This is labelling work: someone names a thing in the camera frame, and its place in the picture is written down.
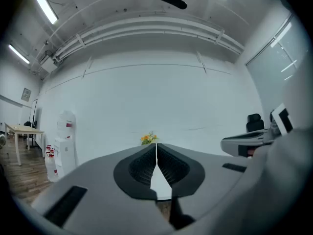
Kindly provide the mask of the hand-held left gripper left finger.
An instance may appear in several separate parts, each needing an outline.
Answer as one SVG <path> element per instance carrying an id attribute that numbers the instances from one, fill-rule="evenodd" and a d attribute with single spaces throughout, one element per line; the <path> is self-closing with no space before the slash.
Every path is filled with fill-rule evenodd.
<path id="1" fill-rule="evenodd" d="M 150 183 L 156 146 L 138 146 L 83 163 L 33 202 L 45 235 L 168 235 Z"/>

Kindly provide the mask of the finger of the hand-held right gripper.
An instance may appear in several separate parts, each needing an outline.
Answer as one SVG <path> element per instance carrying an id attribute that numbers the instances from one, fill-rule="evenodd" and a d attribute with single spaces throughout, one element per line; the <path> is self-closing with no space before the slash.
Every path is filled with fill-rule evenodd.
<path id="1" fill-rule="evenodd" d="M 234 157 L 249 157 L 253 155 L 256 145 L 244 140 L 223 139 L 221 140 L 221 149 Z"/>
<path id="2" fill-rule="evenodd" d="M 232 137 L 224 138 L 224 140 L 239 140 L 239 139 L 270 139 L 270 132 L 268 129 L 265 130 L 258 130 L 253 132 L 248 132 L 245 134 L 240 134 Z"/>

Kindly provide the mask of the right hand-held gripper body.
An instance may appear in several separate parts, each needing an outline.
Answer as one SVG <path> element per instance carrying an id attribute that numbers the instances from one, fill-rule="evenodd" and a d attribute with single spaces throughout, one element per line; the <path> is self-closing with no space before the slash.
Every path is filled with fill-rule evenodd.
<path id="1" fill-rule="evenodd" d="M 269 115 L 269 128 L 264 130 L 266 135 L 263 144 L 272 144 L 277 138 L 287 135 L 293 130 L 290 115 L 282 103 Z"/>

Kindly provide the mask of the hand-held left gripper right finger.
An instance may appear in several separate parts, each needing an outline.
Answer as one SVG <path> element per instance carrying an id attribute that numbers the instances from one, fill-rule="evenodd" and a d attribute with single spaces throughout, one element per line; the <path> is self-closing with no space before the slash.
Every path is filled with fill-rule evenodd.
<path id="1" fill-rule="evenodd" d="M 157 145 L 157 165 L 172 189 L 170 224 L 177 230 L 205 216 L 234 187 L 248 160 Z"/>

